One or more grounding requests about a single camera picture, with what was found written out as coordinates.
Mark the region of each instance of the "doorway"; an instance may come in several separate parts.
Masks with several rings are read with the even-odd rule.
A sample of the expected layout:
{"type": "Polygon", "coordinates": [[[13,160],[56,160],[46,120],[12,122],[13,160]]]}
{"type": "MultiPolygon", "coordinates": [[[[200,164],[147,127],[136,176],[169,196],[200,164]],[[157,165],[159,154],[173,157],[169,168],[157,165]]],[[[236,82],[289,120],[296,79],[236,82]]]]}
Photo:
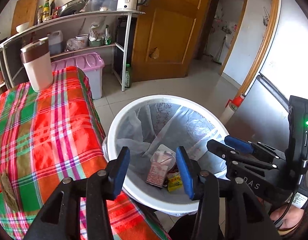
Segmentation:
{"type": "Polygon", "coordinates": [[[211,0],[198,46],[197,59],[214,63],[221,75],[234,47],[247,0],[211,0]]]}

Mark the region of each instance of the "tiled floor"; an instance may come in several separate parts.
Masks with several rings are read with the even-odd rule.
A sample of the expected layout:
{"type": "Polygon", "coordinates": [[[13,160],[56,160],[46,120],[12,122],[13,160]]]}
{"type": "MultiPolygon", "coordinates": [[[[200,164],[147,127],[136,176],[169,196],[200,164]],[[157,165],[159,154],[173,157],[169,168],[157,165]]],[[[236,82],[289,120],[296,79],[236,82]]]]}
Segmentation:
{"type": "MultiPolygon", "coordinates": [[[[216,72],[219,66],[210,61],[193,60],[186,78],[161,79],[135,82],[131,88],[121,91],[114,75],[103,75],[103,97],[94,105],[101,124],[107,134],[114,116],[127,104],[137,98],[149,95],[167,94],[192,100],[220,117],[229,98],[236,95],[237,88],[216,72]]],[[[178,217],[168,216],[157,211],[156,215],[166,231],[170,230],[178,217]]],[[[225,228],[225,202],[220,199],[220,220],[225,228]]]]}

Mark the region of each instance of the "qr code label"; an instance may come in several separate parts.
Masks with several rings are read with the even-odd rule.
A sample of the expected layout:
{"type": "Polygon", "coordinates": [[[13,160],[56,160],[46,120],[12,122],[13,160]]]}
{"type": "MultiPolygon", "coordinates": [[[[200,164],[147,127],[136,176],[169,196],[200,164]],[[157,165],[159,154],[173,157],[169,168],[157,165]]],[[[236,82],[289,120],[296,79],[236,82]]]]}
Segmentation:
{"type": "Polygon", "coordinates": [[[300,194],[299,192],[297,192],[295,194],[293,201],[292,201],[292,205],[297,207],[297,208],[302,208],[305,205],[305,203],[307,202],[307,199],[308,199],[308,197],[306,197],[306,196],[300,194]]]}

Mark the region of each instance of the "human hand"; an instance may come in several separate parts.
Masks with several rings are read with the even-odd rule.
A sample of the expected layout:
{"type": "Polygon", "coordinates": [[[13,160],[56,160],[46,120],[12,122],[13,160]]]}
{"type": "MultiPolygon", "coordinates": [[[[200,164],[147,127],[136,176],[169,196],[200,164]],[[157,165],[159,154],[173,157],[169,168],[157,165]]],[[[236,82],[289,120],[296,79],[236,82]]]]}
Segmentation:
{"type": "MultiPolygon", "coordinates": [[[[280,208],[276,209],[271,215],[270,218],[273,221],[276,221],[283,215],[285,209],[287,208],[287,204],[281,206],[280,208]]],[[[297,208],[293,205],[290,206],[289,211],[283,217],[283,224],[281,225],[280,229],[289,229],[296,226],[304,215],[304,209],[297,208]]]]}

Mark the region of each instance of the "refrigerator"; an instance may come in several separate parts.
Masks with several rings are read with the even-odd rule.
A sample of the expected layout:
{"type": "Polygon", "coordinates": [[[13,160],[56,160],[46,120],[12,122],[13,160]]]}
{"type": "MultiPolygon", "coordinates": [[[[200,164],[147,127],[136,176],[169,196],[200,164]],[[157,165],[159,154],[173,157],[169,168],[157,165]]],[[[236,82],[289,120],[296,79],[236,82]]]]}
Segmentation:
{"type": "Polygon", "coordinates": [[[295,0],[281,0],[277,29],[259,75],[225,125],[231,136],[288,147],[288,99],[308,99],[308,19],[295,0]]]}

